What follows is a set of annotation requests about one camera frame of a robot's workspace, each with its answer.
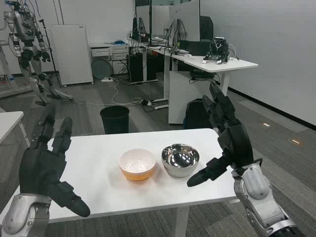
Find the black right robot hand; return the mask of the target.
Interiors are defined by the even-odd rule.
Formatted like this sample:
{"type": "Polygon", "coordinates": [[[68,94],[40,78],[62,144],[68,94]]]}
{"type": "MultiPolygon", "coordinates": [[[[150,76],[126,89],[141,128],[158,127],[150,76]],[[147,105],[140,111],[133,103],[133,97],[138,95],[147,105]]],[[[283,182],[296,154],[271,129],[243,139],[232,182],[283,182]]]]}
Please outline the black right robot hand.
{"type": "Polygon", "coordinates": [[[228,96],[214,82],[209,87],[212,99],[206,95],[202,102],[213,128],[218,129],[218,143],[222,156],[213,158],[206,167],[193,175],[188,187],[197,186],[208,179],[214,181],[227,171],[228,166],[240,169],[254,162],[249,136],[244,125],[235,116],[235,108],[228,96]]]}

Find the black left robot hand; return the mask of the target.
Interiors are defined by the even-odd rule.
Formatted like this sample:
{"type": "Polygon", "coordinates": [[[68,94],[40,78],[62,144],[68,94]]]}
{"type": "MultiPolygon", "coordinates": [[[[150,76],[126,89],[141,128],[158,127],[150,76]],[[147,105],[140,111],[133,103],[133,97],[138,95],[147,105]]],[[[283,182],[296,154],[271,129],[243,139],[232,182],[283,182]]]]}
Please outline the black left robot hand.
{"type": "Polygon", "coordinates": [[[73,121],[65,118],[52,137],[54,124],[54,117],[46,115],[34,126],[30,147],[24,152],[19,168],[20,192],[49,197],[60,207],[88,217],[87,204],[69,183],[60,181],[67,164],[66,151],[71,144],[73,121]]]}

